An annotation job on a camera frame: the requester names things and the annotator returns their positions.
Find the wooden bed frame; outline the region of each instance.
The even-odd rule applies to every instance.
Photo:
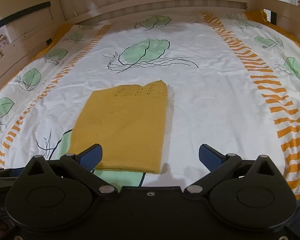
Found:
[[[21,13],[23,17],[7,23],[5,26],[13,42],[2,49],[0,56],[0,89],[25,67],[38,52],[44,49],[46,41],[52,38],[57,28],[64,23],[83,24],[109,24],[124,21],[132,16],[160,13],[163,9],[143,11],[125,16],[113,17],[106,21],[98,21],[97,16],[113,12],[119,9],[144,5],[154,2],[175,0],[124,0],[106,5],[104,7],[88,11],[84,14],[65,20],[59,0],[0,0],[0,23],[9,21],[9,17]],[[173,8],[180,13],[184,11],[202,10],[208,12],[242,13],[246,11],[268,9],[277,13],[277,25],[293,33],[300,39],[300,7],[278,0],[221,0],[244,3],[245,9],[225,7],[180,7]]]

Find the bed sheet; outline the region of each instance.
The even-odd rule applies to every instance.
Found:
[[[0,92],[0,167],[65,154],[93,91],[157,80],[169,90],[160,174],[96,175],[118,188],[183,189],[209,172],[198,158],[207,143],[243,159],[269,155],[300,197],[300,49],[244,14],[73,26]]]

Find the folded towel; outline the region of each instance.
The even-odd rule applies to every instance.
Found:
[[[167,102],[162,81],[94,91],[73,128],[68,152],[99,143],[103,157],[97,169],[159,173]]]

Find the round joint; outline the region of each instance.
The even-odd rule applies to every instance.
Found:
[[[147,196],[149,196],[149,197],[153,197],[154,195],[155,195],[155,193],[152,191],[147,192]]]
[[[103,185],[99,188],[99,191],[103,194],[110,194],[115,191],[115,188],[111,185]]]
[[[196,194],[203,191],[203,188],[199,185],[190,185],[189,187],[187,187],[187,191],[189,191],[191,194]]]

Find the screw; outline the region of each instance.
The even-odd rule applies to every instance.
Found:
[[[155,193],[152,191],[147,192],[147,196],[149,196],[149,197],[153,197],[154,195],[155,195]]]
[[[115,191],[115,188],[111,185],[103,185],[99,188],[99,191],[103,194],[110,194]]]
[[[189,187],[187,187],[187,191],[189,191],[191,194],[195,194],[203,191],[203,188],[199,185],[190,185]]]

